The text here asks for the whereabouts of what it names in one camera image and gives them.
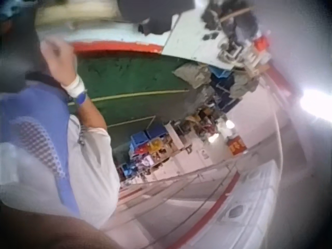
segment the orange sign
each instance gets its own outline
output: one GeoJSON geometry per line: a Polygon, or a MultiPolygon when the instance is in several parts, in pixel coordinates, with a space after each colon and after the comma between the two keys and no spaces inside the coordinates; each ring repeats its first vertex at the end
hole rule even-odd
{"type": "Polygon", "coordinates": [[[247,147],[245,146],[240,136],[236,136],[235,138],[228,140],[227,145],[230,151],[232,152],[233,156],[247,150],[247,147]]]}

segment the blue vest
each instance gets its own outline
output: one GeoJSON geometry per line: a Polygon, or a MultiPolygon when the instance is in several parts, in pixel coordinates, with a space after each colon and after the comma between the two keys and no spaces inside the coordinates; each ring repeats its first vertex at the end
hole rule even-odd
{"type": "Polygon", "coordinates": [[[67,97],[48,85],[30,86],[0,100],[0,142],[23,148],[48,167],[62,204],[78,216],[68,170],[69,118],[67,97]]]}

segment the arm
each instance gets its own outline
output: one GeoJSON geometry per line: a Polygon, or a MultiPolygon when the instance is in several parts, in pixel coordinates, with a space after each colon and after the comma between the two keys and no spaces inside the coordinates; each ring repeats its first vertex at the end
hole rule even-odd
{"type": "Polygon", "coordinates": [[[78,108],[78,116],[82,124],[88,128],[103,128],[107,131],[104,117],[98,111],[89,97],[78,108]]]}
{"type": "MultiPolygon", "coordinates": [[[[51,75],[74,98],[85,91],[84,83],[76,74],[74,49],[61,39],[49,38],[41,43],[41,52],[51,75]]],[[[107,131],[106,122],[92,101],[86,96],[78,108],[82,124],[88,128],[102,128],[107,131]]]]}
{"type": "Polygon", "coordinates": [[[83,220],[30,213],[12,209],[2,203],[0,205],[2,235],[6,238],[8,248],[120,248],[106,234],[83,220]]]}

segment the green floor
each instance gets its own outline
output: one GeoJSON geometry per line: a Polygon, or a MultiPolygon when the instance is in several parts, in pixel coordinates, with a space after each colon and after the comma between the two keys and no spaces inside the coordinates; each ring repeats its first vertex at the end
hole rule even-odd
{"type": "Polygon", "coordinates": [[[188,88],[187,83],[172,74],[187,60],[143,53],[110,56],[79,58],[78,72],[91,98],[188,88]]]}
{"type": "MultiPolygon", "coordinates": [[[[172,71],[188,62],[184,59],[146,53],[99,54],[78,59],[78,72],[89,96],[102,98],[138,92],[190,90],[149,96],[130,96],[96,101],[108,125],[156,116],[155,122],[179,119],[185,114],[186,100],[194,101],[196,91],[172,71]]],[[[112,146],[126,144],[130,136],[144,130],[151,119],[109,128],[112,146]]]]}

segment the red stripe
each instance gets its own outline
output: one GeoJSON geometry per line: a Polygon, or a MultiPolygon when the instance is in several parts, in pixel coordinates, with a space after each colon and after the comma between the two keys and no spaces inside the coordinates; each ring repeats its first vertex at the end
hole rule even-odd
{"type": "Polygon", "coordinates": [[[212,208],[178,241],[176,241],[173,245],[168,247],[168,249],[179,249],[181,246],[185,245],[190,239],[192,239],[217,213],[222,204],[227,199],[228,194],[233,190],[235,184],[238,182],[240,178],[240,174],[237,172],[232,181],[228,184],[224,193],[219,197],[219,199],[215,202],[212,208]]]}
{"type": "Polygon", "coordinates": [[[131,193],[126,194],[125,196],[121,196],[121,197],[119,198],[119,201],[120,201],[120,200],[123,200],[124,198],[127,198],[127,197],[129,197],[129,196],[132,196],[132,195],[134,195],[134,194],[136,194],[136,193],[138,193],[138,192],[140,192],[140,191],[142,191],[142,190],[143,190],[143,188],[139,188],[139,189],[137,189],[137,190],[135,190],[135,191],[133,191],[133,192],[131,192],[131,193]]]}
{"type": "Polygon", "coordinates": [[[273,65],[270,64],[270,68],[266,71],[266,73],[278,86],[278,88],[285,97],[294,97],[299,94],[296,88],[292,84],[290,84],[273,65]]]}
{"type": "Polygon", "coordinates": [[[144,43],[124,43],[120,41],[93,41],[90,43],[72,43],[76,53],[97,52],[97,51],[136,51],[161,53],[162,46],[144,43]]]}

